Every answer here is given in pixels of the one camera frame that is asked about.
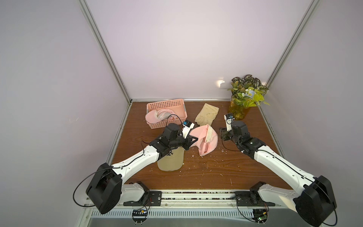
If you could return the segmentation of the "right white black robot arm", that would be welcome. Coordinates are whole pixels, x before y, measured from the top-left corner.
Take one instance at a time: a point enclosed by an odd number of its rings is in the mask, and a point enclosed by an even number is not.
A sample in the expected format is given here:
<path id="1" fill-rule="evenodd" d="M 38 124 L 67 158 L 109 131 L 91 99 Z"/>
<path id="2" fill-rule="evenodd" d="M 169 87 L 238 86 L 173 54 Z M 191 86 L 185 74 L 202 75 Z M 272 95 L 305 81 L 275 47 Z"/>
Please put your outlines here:
<path id="1" fill-rule="evenodd" d="M 288 208 L 313 227 L 319 227 L 331 214 L 337 216 L 329 179 L 315 177 L 285 160 L 265 142 L 251 137 L 242 121 L 226 119 L 226 127 L 220 133 L 222 141 L 232 141 L 238 151 L 270 169 L 291 187 L 287 190 L 259 182 L 251 189 L 258 200 Z"/>

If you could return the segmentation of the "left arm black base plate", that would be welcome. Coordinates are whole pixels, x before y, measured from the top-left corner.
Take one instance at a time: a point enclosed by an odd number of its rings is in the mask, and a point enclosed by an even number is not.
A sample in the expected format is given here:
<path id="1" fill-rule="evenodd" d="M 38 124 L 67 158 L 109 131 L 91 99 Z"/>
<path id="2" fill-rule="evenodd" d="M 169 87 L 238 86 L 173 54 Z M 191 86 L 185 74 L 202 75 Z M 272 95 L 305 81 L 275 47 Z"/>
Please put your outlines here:
<path id="1" fill-rule="evenodd" d="M 124 202 L 124 206 L 161 206 L 162 192 L 161 191 L 147 191 L 138 201 Z"/>

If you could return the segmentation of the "beige baseball cap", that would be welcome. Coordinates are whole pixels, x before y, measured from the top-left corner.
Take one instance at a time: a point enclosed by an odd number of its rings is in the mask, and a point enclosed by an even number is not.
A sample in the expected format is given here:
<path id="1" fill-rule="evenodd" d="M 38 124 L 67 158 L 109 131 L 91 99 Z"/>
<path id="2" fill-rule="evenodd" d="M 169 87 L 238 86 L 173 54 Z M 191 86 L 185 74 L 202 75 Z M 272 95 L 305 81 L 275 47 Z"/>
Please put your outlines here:
<path id="1" fill-rule="evenodd" d="M 184 152 L 183 147 L 172 149 L 171 154 L 164 156 L 157 161 L 157 166 L 161 171 L 172 172 L 180 169 L 184 163 Z"/>

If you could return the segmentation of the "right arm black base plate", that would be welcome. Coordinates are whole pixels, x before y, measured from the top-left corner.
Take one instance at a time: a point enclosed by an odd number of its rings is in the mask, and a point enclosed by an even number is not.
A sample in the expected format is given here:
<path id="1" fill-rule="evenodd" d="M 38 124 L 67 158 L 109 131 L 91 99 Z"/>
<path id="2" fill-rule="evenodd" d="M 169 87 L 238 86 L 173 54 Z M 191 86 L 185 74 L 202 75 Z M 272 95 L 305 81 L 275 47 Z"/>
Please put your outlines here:
<path id="1" fill-rule="evenodd" d="M 264 207 L 267 205 L 268 207 L 276 206 L 272 202 L 263 201 L 256 193 L 251 191 L 236 191 L 234 192 L 234 199 L 236 200 L 236 204 L 238 206 L 245 207 Z"/>

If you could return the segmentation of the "pink baseball cap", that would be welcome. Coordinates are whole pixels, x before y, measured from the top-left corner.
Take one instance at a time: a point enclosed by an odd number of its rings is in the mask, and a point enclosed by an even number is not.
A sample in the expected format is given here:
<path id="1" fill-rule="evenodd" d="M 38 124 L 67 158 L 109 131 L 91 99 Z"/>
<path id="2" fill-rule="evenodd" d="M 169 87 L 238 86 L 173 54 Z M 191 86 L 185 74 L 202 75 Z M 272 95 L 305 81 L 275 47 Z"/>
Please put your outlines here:
<path id="1" fill-rule="evenodd" d="M 204 125 L 193 129 L 191 136 L 198 138 L 192 145 L 197 147 L 200 156 L 206 156 L 215 150 L 218 144 L 218 134 L 210 125 Z"/>

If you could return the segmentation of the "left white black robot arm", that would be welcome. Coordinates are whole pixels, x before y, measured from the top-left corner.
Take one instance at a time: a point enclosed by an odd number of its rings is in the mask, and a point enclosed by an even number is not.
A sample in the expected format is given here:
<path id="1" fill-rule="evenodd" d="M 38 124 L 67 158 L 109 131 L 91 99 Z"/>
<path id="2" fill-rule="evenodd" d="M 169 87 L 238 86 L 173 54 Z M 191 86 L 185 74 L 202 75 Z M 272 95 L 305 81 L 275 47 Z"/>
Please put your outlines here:
<path id="1" fill-rule="evenodd" d="M 198 138 L 192 136 L 194 124 L 185 121 L 182 125 L 171 123 L 161 135 L 151 141 L 134 156 L 114 164 L 104 163 L 91 174 L 86 194 L 101 214 L 111 211 L 119 202 L 147 200 L 148 189 L 142 183 L 125 184 L 143 168 L 153 164 L 179 147 L 188 150 Z"/>

